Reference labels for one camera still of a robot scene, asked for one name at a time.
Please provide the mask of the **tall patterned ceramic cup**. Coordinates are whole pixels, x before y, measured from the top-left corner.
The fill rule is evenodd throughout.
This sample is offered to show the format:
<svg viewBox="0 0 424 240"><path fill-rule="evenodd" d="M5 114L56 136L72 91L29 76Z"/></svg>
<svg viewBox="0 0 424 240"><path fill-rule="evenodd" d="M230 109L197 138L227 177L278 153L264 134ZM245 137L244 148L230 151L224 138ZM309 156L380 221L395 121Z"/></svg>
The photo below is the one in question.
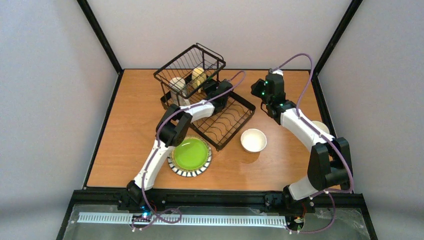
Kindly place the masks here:
<svg viewBox="0 0 424 240"><path fill-rule="evenodd" d="M189 99L186 99L187 89L185 79L182 77L174 77L169 81L171 87L171 98L173 103L177 106L189 106L191 105Z"/></svg>

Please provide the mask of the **yellow ceramic mug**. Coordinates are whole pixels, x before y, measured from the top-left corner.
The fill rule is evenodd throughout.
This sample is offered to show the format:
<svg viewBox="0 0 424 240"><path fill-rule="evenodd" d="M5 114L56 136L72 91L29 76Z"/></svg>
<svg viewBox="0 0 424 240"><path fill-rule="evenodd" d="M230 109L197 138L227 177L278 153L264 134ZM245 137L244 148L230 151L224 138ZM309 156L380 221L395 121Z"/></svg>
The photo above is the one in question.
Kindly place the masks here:
<svg viewBox="0 0 424 240"><path fill-rule="evenodd" d="M200 85L205 82L207 79L207 74L202 67L196 67L192 70L191 73L191 85L194 89L197 89L197 92L200 94L202 92L202 87Z"/></svg>

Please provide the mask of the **black wire dish rack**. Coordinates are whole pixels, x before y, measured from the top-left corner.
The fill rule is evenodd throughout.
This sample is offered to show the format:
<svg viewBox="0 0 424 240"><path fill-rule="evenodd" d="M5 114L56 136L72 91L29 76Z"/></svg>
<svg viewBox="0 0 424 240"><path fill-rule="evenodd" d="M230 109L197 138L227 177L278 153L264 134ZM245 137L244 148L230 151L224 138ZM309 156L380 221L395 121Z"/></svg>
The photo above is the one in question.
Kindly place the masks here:
<svg viewBox="0 0 424 240"><path fill-rule="evenodd" d="M154 74L161 84L164 109L171 104L188 106L205 99L215 91L220 71L226 66L224 58L200 43L193 44ZM190 127L216 150L222 150L236 133L252 118L255 106L235 92L220 102L213 116L194 121Z"/></svg>

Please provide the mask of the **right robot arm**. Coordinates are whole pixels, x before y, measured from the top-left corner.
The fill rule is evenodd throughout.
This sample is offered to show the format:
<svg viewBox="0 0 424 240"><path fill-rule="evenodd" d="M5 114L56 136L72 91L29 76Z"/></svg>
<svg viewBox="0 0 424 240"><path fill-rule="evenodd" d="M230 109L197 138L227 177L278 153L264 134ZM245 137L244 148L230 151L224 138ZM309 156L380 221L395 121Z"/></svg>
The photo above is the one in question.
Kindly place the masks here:
<svg viewBox="0 0 424 240"><path fill-rule="evenodd" d="M283 75L274 71L251 86L261 99L260 108L277 124L289 130L309 151L306 176L287 185L283 192L292 202L312 199L320 193L350 193L353 173L349 143L318 128L298 106L286 98Z"/></svg>

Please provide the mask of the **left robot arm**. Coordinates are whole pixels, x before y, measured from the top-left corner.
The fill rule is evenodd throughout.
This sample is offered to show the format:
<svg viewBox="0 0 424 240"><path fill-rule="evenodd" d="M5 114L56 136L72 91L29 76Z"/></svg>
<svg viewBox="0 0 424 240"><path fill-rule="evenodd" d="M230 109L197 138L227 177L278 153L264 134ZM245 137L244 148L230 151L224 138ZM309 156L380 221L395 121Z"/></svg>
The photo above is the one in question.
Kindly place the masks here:
<svg viewBox="0 0 424 240"><path fill-rule="evenodd" d="M156 127L150 154L139 173L127 184L127 193L133 201L140 203L143 192L153 187L160 168L172 150L183 142L190 124L221 112L234 88L229 81L222 81L197 103L187 106L172 104L168 107Z"/></svg>

